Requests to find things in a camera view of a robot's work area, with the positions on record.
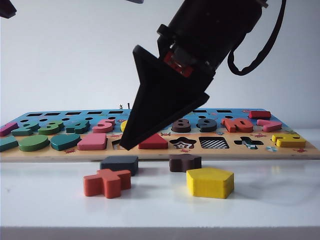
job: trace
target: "white wall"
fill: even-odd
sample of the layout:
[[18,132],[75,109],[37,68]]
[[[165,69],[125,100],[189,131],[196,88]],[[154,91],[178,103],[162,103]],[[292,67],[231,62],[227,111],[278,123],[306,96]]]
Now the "white wall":
[[[116,109],[133,104],[139,79],[132,49],[154,55],[157,28],[182,0],[12,0],[1,20],[1,124],[25,112]],[[247,66],[267,41],[280,9],[269,8],[235,53]],[[265,108],[293,128],[320,127],[320,1],[288,0],[270,55],[247,76],[224,61],[207,89],[209,108]]]

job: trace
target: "black cable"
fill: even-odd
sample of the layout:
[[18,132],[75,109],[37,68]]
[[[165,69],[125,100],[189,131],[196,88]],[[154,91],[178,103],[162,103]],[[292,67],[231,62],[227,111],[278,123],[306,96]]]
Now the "black cable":
[[228,66],[229,66],[229,69],[231,70],[231,72],[233,72],[234,74],[239,75],[239,76],[244,76],[244,75],[250,73],[256,67],[258,67],[262,63],[262,61],[266,58],[266,56],[269,54],[270,50],[274,46],[275,41],[278,36],[278,33],[280,31],[282,21],[284,18],[284,14],[285,14],[286,2],[287,2],[287,0],[282,0],[280,12],[279,12],[278,18],[276,20],[274,29],[271,33],[271,36],[269,37],[269,40],[266,42],[264,48],[261,50],[261,52],[259,52],[259,54],[255,58],[255,60],[253,60],[253,62],[249,66],[247,66],[244,69],[242,69],[241,71],[239,71],[239,69],[234,64],[234,61],[235,61],[234,52],[238,48],[238,46],[242,43],[246,34],[244,34],[242,36],[242,38],[240,39],[240,41],[231,49],[229,56],[228,56],[228,60],[227,60]]

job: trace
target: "yellow block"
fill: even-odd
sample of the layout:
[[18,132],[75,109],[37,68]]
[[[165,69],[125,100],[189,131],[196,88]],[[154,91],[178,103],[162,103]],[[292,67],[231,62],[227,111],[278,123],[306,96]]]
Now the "yellow block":
[[226,199],[234,190],[234,173],[206,167],[186,171],[186,184],[196,197]]
[[298,134],[276,133],[272,135],[272,142],[279,148],[304,148],[306,140]]
[[126,128],[126,126],[127,126],[127,122],[128,122],[128,121],[123,121],[123,122],[121,123],[121,125],[120,125],[121,132],[123,132],[123,131],[125,130],[125,128]]

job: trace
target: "checkered pattern slot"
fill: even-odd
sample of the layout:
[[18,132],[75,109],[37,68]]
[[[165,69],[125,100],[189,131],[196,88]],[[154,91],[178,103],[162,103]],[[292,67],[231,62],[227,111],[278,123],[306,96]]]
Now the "checkered pattern slot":
[[199,137],[203,149],[228,149],[229,145],[222,136]]

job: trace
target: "green block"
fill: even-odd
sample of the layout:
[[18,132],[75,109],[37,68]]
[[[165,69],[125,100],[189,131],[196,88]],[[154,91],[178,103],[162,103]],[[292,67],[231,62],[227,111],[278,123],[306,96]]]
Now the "green block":
[[24,123],[21,127],[12,130],[11,133],[13,136],[29,136],[32,135],[34,131],[40,128],[39,123],[36,121],[30,121]]
[[88,120],[78,121],[65,127],[66,133],[84,134],[88,131],[90,123]]
[[27,136],[19,142],[19,148],[24,152],[32,152],[48,146],[50,141],[45,135]]
[[59,133],[64,128],[64,122],[61,120],[50,121],[46,127],[38,130],[39,135],[52,135]]
[[0,139],[0,152],[13,149],[18,146],[18,141],[14,136],[8,136]]
[[51,146],[55,150],[61,151],[76,146],[80,140],[79,134],[60,134],[51,138]]

